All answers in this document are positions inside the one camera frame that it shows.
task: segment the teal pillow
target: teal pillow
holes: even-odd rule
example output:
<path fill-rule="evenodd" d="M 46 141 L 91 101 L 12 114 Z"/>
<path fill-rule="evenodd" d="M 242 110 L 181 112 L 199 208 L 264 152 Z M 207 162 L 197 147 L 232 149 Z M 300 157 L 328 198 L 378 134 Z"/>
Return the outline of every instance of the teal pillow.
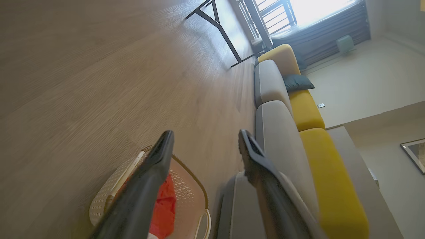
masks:
<path fill-rule="evenodd" d="M 306 77 L 302 75 L 284 75 L 283 82 L 286 86 L 287 92 L 292 91 L 302 91 L 314 89 L 315 86 L 313 83 Z"/>

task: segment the perforated basket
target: perforated basket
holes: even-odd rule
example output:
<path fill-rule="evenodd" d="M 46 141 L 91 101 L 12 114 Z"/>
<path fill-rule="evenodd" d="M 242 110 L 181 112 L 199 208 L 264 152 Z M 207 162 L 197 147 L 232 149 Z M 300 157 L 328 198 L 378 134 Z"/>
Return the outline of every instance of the perforated basket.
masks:
<path fill-rule="evenodd" d="M 133 169 L 144 161 L 151 149 L 152 146 L 144 148 L 138 156 L 121 164 L 106 180 L 90 205 L 89 216 L 93 225 L 100 221 L 118 189 L 130 176 Z M 208 197 L 204 187 L 192 171 L 175 155 L 171 158 L 170 174 L 173 179 L 177 203 L 174 232 L 168 238 L 197 238 L 203 218 L 206 219 L 207 224 L 204 239 L 208 238 L 211 218 L 208 212 Z"/>

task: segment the framed picture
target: framed picture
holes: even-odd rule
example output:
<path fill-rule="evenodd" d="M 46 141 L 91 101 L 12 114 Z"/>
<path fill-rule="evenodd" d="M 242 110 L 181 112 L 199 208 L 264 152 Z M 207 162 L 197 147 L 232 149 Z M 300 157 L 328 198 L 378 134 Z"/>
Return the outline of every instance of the framed picture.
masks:
<path fill-rule="evenodd" d="M 425 139 L 400 144 L 407 156 L 416 165 L 419 171 L 425 175 Z"/>

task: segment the curtain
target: curtain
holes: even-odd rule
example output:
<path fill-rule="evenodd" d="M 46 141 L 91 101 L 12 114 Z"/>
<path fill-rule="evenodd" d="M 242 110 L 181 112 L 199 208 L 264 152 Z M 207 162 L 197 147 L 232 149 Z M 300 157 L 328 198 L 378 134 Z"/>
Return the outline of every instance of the curtain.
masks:
<path fill-rule="evenodd" d="M 366 3 L 363 0 L 308 27 L 282 37 L 272 36 L 272 41 L 274 47 L 289 44 L 307 65 L 311 65 L 338 53 L 336 39 L 347 34 L 355 45 L 370 39 Z"/>

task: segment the wooden floor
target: wooden floor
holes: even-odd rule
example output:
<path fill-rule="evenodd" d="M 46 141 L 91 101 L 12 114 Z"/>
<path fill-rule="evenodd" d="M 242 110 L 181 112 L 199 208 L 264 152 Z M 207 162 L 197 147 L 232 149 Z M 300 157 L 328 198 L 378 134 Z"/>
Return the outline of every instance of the wooden floor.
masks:
<path fill-rule="evenodd" d="M 238 131 L 254 128 L 253 59 L 230 69 L 218 29 L 184 20 L 201 2 L 0 3 L 1 238 L 87 238 L 102 184 L 167 129 L 215 224 L 220 187 L 243 169 Z M 250 55 L 229 3 L 217 4 Z"/>

